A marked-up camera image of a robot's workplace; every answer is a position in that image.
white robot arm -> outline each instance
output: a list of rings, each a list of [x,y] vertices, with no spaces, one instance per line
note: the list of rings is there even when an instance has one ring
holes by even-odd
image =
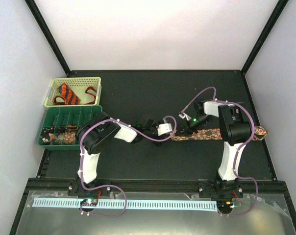
[[[240,150],[238,150],[238,147],[249,139],[252,132],[248,118],[242,115],[239,108],[230,104],[206,101],[199,102],[194,107],[198,112],[197,118],[191,118],[186,113],[181,113],[180,117],[186,119],[188,123],[192,123],[194,120],[201,122],[206,116],[219,118],[220,133],[224,140],[224,151],[218,174],[221,182],[236,180],[237,177],[234,172],[238,174],[238,167],[245,145]],[[236,152],[238,152],[238,156],[234,168]]]
[[[81,136],[88,130],[92,125],[100,122],[103,119],[108,119],[108,115],[102,112],[94,120],[88,123],[86,126],[78,130],[77,136],[80,139]],[[162,123],[153,129],[153,134],[157,136],[162,136],[169,134],[173,131],[172,125],[170,123]],[[119,122],[108,123],[105,127],[101,129],[96,128],[91,134],[91,139],[86,138],[84,141],[84,161],[82,164],[82,170],[78,171],[78,176],[81,176],[81,171],[83,172],[83,180],[85,183],[90,183],[97,177],[97,165],[100,156],[100,152],[103,148],[104,142],[109,140],[110,137],[124,140],[128,143],[134,141],[137,136],[137,133],[128,126],[125,126]]]

orange and black fabric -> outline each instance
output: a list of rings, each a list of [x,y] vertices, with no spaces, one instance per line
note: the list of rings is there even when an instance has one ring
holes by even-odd
[[[94,97],[94,101],[91,101],[91,102],[89,102],[89,103],[87,103],[87,104],[94,104],[95,101],[96,101],[97,90],[96,90],[95,88],[93,88],[93,87],[87,87],[85,93],[86,93],[86,94],[90,94],[90,95],[92,95],[92,96]]]
[[[71,90],[69,86],[63,83],[59,88],[59,92],[61,95],[58,95],[54,98],[53,102],[55,105],[76,105],[80,104],[80,98]],[[85,91],[86,94],[90,94],[94,97],[94,101],[86,103],[86,104],[94,104],[96,101],[97,90],[93,87],[88,87]]]
[[[74,105],[74,104],[80,104],[80,99],[77,97],[77,95],[71,90],[71,88],[63,83],[59,87],[60,96],[56,96],[54,98],[54,103],[56,105]],[[57,99],[60,98],[63,100],[63,102],[57,101]]]

clear plastic sheet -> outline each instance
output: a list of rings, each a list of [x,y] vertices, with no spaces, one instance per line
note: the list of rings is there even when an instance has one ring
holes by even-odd
[[[127,193],[129,199],[199,200],[197,194]],[[33,208],[35,197],[68,197],[66,192],[33,191],[29,194],[17,234],[36,235],[293,235],[292,220],[282,194],[260,194],[253,211],[245,216],[224,217],[209,211],[127,210],[118,218],[81,215],[78,209]],[[122,199],[120,194],[111,198]],[[251,206],[254,195],[244,194],[242,206]],[[116,210],[98,210],[115,214]]]

brown patterned ribbon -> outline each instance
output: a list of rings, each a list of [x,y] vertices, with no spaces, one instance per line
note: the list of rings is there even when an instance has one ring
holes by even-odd
[[[64,144],[74,144],[77,126],[68,125],[65,128],[66,132],[64,134]]]
[[[261,126],[255,127],[254,141],[262,141],[268,135],[268,131]],[[188,141],[188,140],[222,140],[220,129],[199,130],[191,136],[172,136],[172,141]]]

black work surface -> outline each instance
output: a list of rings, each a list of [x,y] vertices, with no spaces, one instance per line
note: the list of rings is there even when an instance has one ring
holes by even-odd
[[[178,117],[190,100],[206,87],[217,88],[217,98],[244,102],[255,124],[256,117],[239,71],[77,71],[76,77],[101,77],[100,105],[113,118],[126,123]],[[206,91],[200,99],[212,99]],[[188,114],[193,114],[190,107]],[[205,129],[218,128],[218,120]],[[98,162],[98,178],[197,180],[214,179],[223,154],[223,141],[167,141],[161,146],[143,140],[129,144],[114,139]],[[50,151],[47,178],[76,177],[79,151]],[[252,141],[243,151],[239,174],[271,180],[267,150],[262,141]]]

